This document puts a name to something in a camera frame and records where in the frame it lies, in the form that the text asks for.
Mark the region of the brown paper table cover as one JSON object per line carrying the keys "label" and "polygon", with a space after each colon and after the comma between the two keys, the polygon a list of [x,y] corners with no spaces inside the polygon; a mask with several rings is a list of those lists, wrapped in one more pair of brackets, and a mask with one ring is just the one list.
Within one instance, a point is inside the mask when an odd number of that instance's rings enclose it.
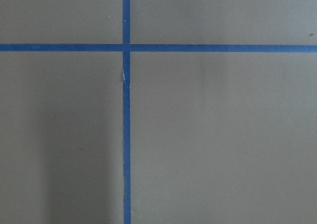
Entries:
{"label": "brown paper table cover", "polygon": [[[314,45],[317,0],[130,0],[134,44]],[[123,222],[122,52],[2,52],[0,221]],[[314,224],[315,53],[132,52],[134,224]]]}

